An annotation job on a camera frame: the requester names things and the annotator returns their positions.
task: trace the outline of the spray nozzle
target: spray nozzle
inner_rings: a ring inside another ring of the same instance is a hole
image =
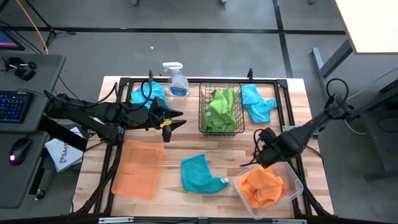
[[[180,70],[183,66],[180,62],[164,62],[163,67],[166,68],[164,71],[170,70]]]

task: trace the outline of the clear spray bottle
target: clear spray bottle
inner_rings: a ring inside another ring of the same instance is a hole
[[[181,72],[183,67],[179,62],[165,62],[163,67],[167,70],[172,71],[172,75],[169,78],[169,90],[170,94],[173,96],[187,96],[189,92],[188,80],[185,75]]]

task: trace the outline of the wire basket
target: wire basket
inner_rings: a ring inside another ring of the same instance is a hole
[[[213,101],[211,93],[215,90],[224,91],[233,88],[236,93],[236,102],[233,105],[233,114],[236,118],[234,132],[209,132],[205,127],[205,108]],[[199,131],[205,136],[235,136],[244,132],[242,86],[239,83],[201,83],[199,85]]]

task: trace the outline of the blue cloth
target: blue cloth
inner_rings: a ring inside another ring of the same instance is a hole
[[[242,87],[243,107],[248,109],[253,123],[268,123],[271,121],[270,110],[278,104],[274,99],[264,100],[257,92],[256,85]]]
[[[153,82],[153,81],[150,84],[152,85],[152,93],[150,94],[150,98],[153,99],[153,98],[155,98],[155,96],[158,96],[159,98],[163,99],[165,104],[166,104],[166,106],[168,108],[170,108],[170,104],[166,100],[166,95],[164,94],[164,89],[163,89],[162,85],[157,83],[157,82]],[[146,96],[149,95],[149,85],[148,84],[144,85],[144,94]],[[131,92],[131,99],[132,99],[133,103],[143,103],[143,102],[145,102],[146,99],[141,93],[141,87],[138,88],[136,91]],[[147,108],[150,108],[151,104],[152,104],[152,102],[148,101],[145,104],[145,106]]]
[[[211,177],[211,172],[204,154],[181,162],[181,180],[186,191],[214,194],[223,190],[228,182],[220,177]]]

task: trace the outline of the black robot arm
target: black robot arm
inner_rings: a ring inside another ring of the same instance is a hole
[[[254,159],[263,167],[269,167],[279,161],[287,161],[302,153],[311,135],[323,128],[329,121],[347,118],[354,108],[338,95],[330,96],[322,113],[304,125],[276,136],[271,128],[262,130],[259,140],[265,145],[255,150]]]
[[[46,95],[50,98],[45,109],[48,117],[76,122],[94,130],[105,142],[114,142],[120,128],[125,130],[162,129],[163,140],[169,142],[172,131],[187,122],[172,120],[171,118],[183,115],[183,112],[168,108],[164,100],[159,97],[151,100],[152,104],[148,109],[138,103],[121,103],[120,101],[90,103],[72,99],[64,93],[57,96],[50,93]]]

